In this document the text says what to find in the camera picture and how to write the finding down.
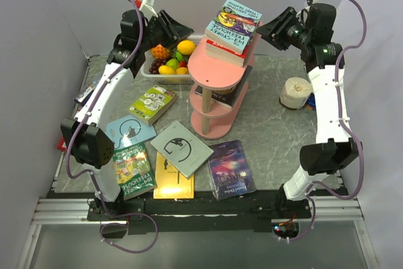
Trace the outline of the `red 13-Storey Treehouse book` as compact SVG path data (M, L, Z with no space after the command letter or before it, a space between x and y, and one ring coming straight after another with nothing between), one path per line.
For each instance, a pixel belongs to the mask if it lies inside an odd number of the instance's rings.
M248 43L245 47L245 49L241 53L237 53L231 49L228 49L227 47L224 47L223 45L218 44L217 42L207 39L206 41L206 50L210 52L215 52L217 54L223 55L225 57L235 59L235 60L241 60L244 61L247 57L247 54L249 52L251 43Z

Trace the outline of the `blue 143-Storey Treehouse book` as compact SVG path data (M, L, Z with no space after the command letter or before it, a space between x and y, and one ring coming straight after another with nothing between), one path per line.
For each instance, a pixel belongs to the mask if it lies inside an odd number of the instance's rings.
M249 44L262 14L235 0L226 0L205 29L205 36L241 54Z

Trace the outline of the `purple shrink-wrapped Robinson Crusoe book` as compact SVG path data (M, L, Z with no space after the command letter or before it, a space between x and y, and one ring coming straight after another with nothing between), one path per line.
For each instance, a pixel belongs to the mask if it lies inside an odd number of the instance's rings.
M211 145L208 159L213 194L224 200L256 191L251 169L240 140Z

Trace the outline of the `grey Great Gatsby book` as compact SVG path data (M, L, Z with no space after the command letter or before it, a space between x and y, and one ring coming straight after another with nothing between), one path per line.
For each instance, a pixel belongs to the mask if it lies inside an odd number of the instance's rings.
M150 143L186 179L193 176L213 154L211 148L177 120Z

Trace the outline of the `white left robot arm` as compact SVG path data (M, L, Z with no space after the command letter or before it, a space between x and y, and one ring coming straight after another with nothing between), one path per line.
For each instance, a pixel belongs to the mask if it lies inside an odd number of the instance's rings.
M81 173L90 175L96 198L105 201L102 212L111 220L125 211L125 204L118 200L122 191L113 168L114 144L106 135L111 114L143 66L146 52L158 45L171 49L193 32L164 10L151 18L134 9L124 12L96 89L74 118L61 122L66 159L74 158L82 166Z

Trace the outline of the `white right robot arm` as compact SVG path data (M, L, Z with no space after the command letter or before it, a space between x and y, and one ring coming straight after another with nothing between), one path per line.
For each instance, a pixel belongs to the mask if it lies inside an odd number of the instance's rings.
M300 166L292 178L282 185L281 198L275 202L276 213L284 218L297 211L297 202L304 200L315 185L347 167L358 157L361 144L351 135L346 114L342 76L342 46L332 42L336 8L316 3L307 13L287 7L257 33L278 50L294 46L312 86L317 115L315 144L300 150Z

